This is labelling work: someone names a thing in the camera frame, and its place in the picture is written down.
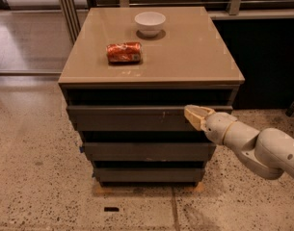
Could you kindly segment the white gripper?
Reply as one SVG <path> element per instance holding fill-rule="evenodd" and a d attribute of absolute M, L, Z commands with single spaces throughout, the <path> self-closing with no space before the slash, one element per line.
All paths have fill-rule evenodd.
<path fill-rule="evenodd" d="M 206 131 L 205 135 L 210 141 L 222 145 L 228 127 L 237 118 L 228 113 L 214 113 L 215 111 L 208 107 L 196 105 L 184 107 L 184 115 L 189 123 L 197 131 Z"/>

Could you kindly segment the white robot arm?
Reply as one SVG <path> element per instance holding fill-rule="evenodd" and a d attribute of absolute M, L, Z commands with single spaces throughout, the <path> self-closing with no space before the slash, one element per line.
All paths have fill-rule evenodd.
<path fill-rule="evenodd" d="M 184 116 L 217 145 L 229 148 L 258 176 L 275 180 L 285 172 L 294 179 L 294 139 L 275 128 L 257 130 L 235 116 L 211 108 L 187 105 Z"/>

